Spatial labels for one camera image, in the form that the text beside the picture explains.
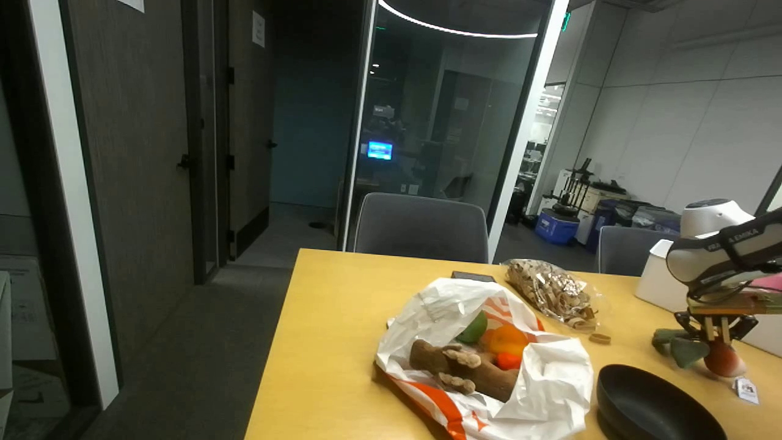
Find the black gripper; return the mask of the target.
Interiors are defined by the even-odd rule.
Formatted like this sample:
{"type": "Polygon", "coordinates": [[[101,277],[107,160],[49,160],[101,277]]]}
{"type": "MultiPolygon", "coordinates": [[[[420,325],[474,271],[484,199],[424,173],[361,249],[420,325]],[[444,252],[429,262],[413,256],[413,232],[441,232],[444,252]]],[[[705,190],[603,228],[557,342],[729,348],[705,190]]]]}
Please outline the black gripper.
{"type": "Polygon", "coordinates": [[[779,315],[782,292],[756,283],[719,287],[686,301],[691,315],[779,315]]]}

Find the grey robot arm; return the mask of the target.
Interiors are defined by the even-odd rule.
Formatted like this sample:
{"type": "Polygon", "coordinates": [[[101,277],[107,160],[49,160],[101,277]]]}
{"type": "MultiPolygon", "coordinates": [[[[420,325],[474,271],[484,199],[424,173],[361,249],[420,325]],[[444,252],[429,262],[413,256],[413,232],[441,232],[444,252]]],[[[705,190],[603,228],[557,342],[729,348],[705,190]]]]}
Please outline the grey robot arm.
{"type": "Polygon", "coordinates": [[[690,202],[664,265],[686,288],[691,315],[779,314],[773,277],[782,271],[782,168],[752,216],[733,201],[690,202]]]}

